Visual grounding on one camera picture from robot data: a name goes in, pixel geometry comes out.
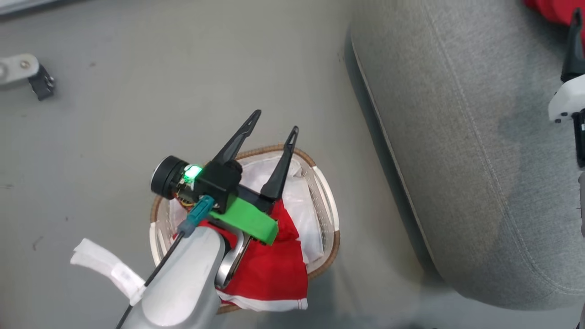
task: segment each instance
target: concrete floor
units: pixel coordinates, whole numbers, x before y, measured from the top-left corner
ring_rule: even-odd
[[[128,301],[69,265],[73,248],[90,238],[146,277],[156,164],[210,159],[260,108],[245,149],[300,127],[342,247],[307,311],[214,328],[573,328],[579,306],[500,310],[437,281],[360,109],[350,19],[349,0],[90,0],[0,20],[0,56],[33,53],[58,80],[44,102],[26,84],[0,90],[0,327],[113,328]]]

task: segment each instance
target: gray ottoman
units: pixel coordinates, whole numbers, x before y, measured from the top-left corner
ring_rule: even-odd
[[[585,300],[580,171],[549,122],[567,29],[516,0],[359,1],[352,43],[437,270],[465,297]]]

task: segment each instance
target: led light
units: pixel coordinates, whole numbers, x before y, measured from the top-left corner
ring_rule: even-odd
[[[200,167],[192,165],[191,167],[189,167],[189,169],[185,171],[185,174],[183,176],[185,177],[186,180],[193,180],[195,179],[195,177],[197,177],[197,175],[199,175],[200,172],[201,172]]]

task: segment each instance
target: laundry basket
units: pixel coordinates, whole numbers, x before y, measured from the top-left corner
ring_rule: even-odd
[[[268,159],[281,155],[283,145],[268,146],[238,154],[237,160],[245,165],[246,163]],[[323,173],[305,152],[295,149],[293,159],[301,164],[301,176],[307,181],[311,199],[315,207],[321,238],[323,240],[323,256],[316,261],[307,264],[309,280],[324,273],[335,260],[339,250],[339,216],[333,194]],[[176,227],[171,224],[169,218],[168,200],[157,196],[154,199],[150,212],[150,250],[156,265],[167,252],[172,244],[172,236],[177,232]],[[236,305],[223,304],[218,314],[227,313],[240,309]]]

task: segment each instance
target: brown basket rim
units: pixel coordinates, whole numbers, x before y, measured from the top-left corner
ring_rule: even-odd
[[[236,156],[236,160],[243,159],[245,157],[260,155],[260,154],[264,154],[264,153],[280,151],[282,149],[283,149],[283,144],[253,149],[250,151],[238,153],[238,155]],[[306,161],[309,164],[309,166],[311,166],[311,167],[316,166],[313,159],[311,159],[311,157],[308,154],[306,154],[305,152],[295,148],[294,153],[296,155],[298,155],[299,157],[301,157],[304,161]],[[151,223],[156,222],[156,215],[159,212],[159,206],[160,206],[160,202],[162,201],[162,199],[163,198],[160,196],[156,196],[154,198],[152,208],[150,209],[150,222]],[[325,273],[325,271],[327,269],[329,269],[331,264],[333,264],[333,261],[335,260],[335,258],[337,257],[337,254],[339,252],[340,238],[341,238],[341,235],[340,235],[339,231],[333,232],[333,246],[331,248],[331,253],[329,254],[329,257],[327,258],[325,263],[323,263],[323,265],[321,265],[318,269],[313,270],[311,273],[307,274],[309,280],[312,280],[312,279],[320,276],[321,274]],[[223,314],[223,313],[228,313],[228,312],[237,311],[237,310],[240,310],[239,306],[223,305],[223,306],[220,306],[217,314]]]

